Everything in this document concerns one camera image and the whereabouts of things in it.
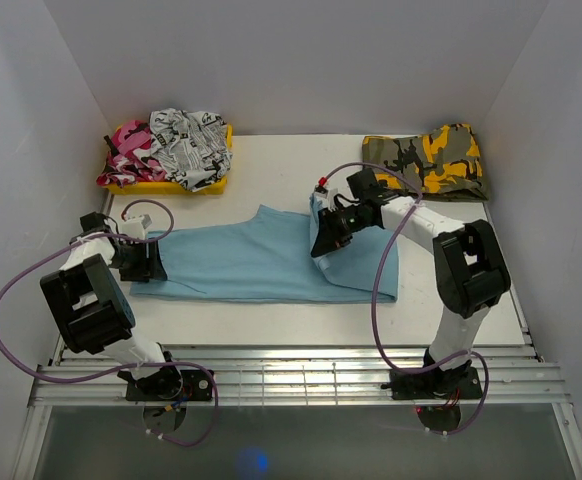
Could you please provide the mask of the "light blue trousers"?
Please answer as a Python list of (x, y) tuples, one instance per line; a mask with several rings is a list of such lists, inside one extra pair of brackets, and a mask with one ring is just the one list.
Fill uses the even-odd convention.
[(321, 259), (310, 251), (317, 210), (262, 205), (236, 224), (172, 231), (159, 243), (167, 281), (134, 283), (136, 297), (242, 303), (381, 303), (398, 298), (399, 256), (390, 232), (372, 227)]

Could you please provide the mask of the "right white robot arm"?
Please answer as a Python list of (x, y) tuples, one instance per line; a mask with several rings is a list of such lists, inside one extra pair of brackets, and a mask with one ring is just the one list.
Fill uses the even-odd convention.
[(347, 179), (345, 200), (321, 178), (311, 200), (317, 206), (311, 255), (321, 259), (345, 249), (360, 231), (379, 227), (405, 236), (433, 257), (443, 310), (436, 336), (419, 368), (391, 365), (384, 389), (395, 400), (437, 399), (485, 394), (486, 382), (472, 365), (473, 345), (489, 310), (510, 290), (511, 278), (492, 226), (469, 223), (425, 207), (420, 197), (390, 188), (369, 165)]

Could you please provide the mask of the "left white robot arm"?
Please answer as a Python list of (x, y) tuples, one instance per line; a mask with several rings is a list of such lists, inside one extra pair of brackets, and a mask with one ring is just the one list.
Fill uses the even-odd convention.
[(134, 331), (134, 313), (113, 275), (136, 283), (167, 279), (159, 244), (147, 241), (151, 223), (146, 214), (120, 222), (96, 212), (81, 217), (67, 260), (40, 287), (72, 352), (105, 353), (128, 364), (120, 378), (145, 395), (171, 400), (183, 393), (183, 376), (168, 364), (170, 352)]

